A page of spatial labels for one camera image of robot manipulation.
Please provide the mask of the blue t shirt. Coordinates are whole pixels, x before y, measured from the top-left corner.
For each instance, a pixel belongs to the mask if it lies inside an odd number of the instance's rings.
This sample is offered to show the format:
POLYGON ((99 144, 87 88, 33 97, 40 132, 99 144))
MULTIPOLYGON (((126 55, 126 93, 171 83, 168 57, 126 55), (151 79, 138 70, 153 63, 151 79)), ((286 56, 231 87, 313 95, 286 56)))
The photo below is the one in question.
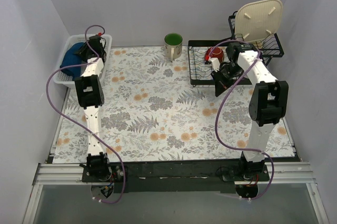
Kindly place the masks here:
MULTIPOLYGON (((87 59, 82 55, 85 52, 87 45, 84 42, 79 42, 71 46, 65 53, 60 68, 67 66, 86 64, 87 59)), ((81 67, 69 67, 61 70, 64 74, 71 76, 73 79, 81 76, 81 67)))

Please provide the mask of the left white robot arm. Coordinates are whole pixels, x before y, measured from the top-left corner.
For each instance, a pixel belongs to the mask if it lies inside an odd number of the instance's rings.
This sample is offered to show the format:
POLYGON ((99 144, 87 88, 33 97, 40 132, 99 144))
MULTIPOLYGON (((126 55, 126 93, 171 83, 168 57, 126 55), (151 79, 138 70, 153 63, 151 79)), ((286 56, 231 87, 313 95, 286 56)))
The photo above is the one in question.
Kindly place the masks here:
POLYGON ((104 94, 100 74, 106 61, 106 40, 101 34, 89 37, 76 52, 88 65, 79 77, 75 78, 75 89, 80 107, 83 108, 88 133, 86 164, 82 167, 86 175, 105 182, 111 178, 112 169, 106 151, 97 139, 101 132, 101 111, 104 94))

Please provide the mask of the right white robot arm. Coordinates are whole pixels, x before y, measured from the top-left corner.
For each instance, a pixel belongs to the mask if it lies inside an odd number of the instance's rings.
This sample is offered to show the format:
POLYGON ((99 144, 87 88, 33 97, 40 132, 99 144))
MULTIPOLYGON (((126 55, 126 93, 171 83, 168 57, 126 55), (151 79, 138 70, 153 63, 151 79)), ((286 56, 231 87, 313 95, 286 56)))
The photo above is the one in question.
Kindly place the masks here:
POLYGON ((228 62, 220 62, 216 57, 208 59, 213 69, 211 76, 215 83, 215 95, 230 95, 244 77, 254 87, 248 107, 252 120, 248 144, 244 148, 236 148, 241 152, 238 165, 223 173, 227 180, 239 177, 248 181, 265 172, 266 146, 275 125, 285 116, 289 85, 270 73, 260 50, 253 44, 226 40, 218 45, 226 47, 228 62))

